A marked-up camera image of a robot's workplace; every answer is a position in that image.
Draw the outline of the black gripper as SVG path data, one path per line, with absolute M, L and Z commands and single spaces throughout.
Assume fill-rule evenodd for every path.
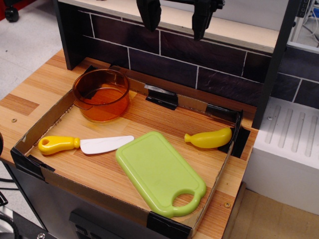
M 136 2 L 144 26 L 150 32 L 155 31 L 160 22 L 160 1 L 137 0 Z M 195 41 L 199 41 L 204 37 L 205 30 L 209 27 L 213 10 L 223 9 L 225 5 L 224 0 L 171 0 L 171 2 L 194 5 L 192 30 Z

